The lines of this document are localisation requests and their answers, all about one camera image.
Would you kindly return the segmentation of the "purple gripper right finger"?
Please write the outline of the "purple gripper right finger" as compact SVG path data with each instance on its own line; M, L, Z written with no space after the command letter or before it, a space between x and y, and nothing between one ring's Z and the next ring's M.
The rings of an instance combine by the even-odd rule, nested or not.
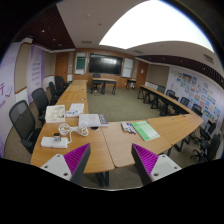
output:
M156 155L137 144L132 144L131 154L143 185L181 170L166 154Z

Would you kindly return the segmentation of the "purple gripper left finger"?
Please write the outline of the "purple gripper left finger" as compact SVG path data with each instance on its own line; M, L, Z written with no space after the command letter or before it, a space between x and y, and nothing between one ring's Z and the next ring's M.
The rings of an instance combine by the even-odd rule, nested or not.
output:
M90 144L85 144L65 155L54 155L50 160L42 165L41 168L49 173L79 185L90 154Z

